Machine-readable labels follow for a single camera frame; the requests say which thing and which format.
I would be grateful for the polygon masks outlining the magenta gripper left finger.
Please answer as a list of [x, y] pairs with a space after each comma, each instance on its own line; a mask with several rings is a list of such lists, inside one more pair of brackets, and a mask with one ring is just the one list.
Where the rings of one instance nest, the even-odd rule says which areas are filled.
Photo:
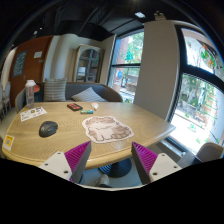
[[91, 142], [85, 142], [67, 152], [57, 151], [40, 168], [73, 183], [79, 183], [91, 153]]

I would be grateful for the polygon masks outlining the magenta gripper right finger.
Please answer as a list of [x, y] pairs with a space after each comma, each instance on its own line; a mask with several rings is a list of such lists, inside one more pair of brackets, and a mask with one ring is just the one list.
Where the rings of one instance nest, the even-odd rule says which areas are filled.
[[143, 185], [181, 170], [166, 153], [156, 154], [136, 142], [132, 143], [131, 152]]

